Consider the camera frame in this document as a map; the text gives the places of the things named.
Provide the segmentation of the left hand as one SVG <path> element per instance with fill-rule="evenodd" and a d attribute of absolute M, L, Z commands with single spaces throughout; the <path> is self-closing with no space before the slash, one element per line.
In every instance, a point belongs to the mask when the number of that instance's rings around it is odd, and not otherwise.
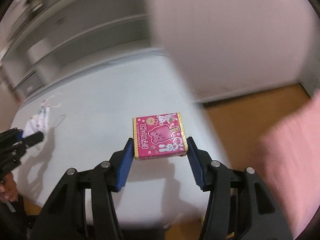
<path fill-rule="evenodd" d="M 1 202 L 15 202 L 18 197 L 18 190 L 14 176 L 10 172 L 4 177 L 4 181 L 1 183 Z"/>

